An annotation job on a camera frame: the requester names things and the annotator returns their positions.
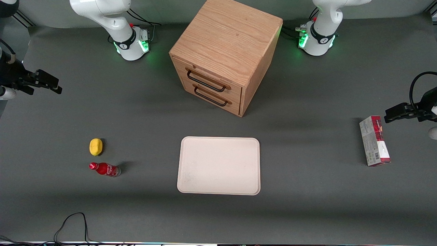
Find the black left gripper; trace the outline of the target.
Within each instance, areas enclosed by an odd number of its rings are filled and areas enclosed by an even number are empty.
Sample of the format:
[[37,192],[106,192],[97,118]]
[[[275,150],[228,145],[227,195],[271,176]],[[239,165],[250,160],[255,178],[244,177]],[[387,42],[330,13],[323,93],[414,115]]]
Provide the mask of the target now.
[[418,119],[418,122],[437,122],[436,107],[437,87],[434,87],[425,92],[419,102],[419,112],[421,116],[418,116],[414,109],[414,104],[411,105],[403,102],[385,110],[384,121],[387,124],[401,119]]

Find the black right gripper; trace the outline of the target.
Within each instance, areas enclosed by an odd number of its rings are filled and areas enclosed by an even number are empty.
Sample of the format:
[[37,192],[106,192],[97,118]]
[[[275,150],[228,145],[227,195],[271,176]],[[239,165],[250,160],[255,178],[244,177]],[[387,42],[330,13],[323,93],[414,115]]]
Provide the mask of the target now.
[[5,59],[1,59],[0,85],[20,90],[28,95],[33,95],[35,88],[45,88],[56,94],[61,94],[62,92],[58,78],[42,69],[38,69],[36,72],[26,72],[25,67],[19,60],[8,64]]

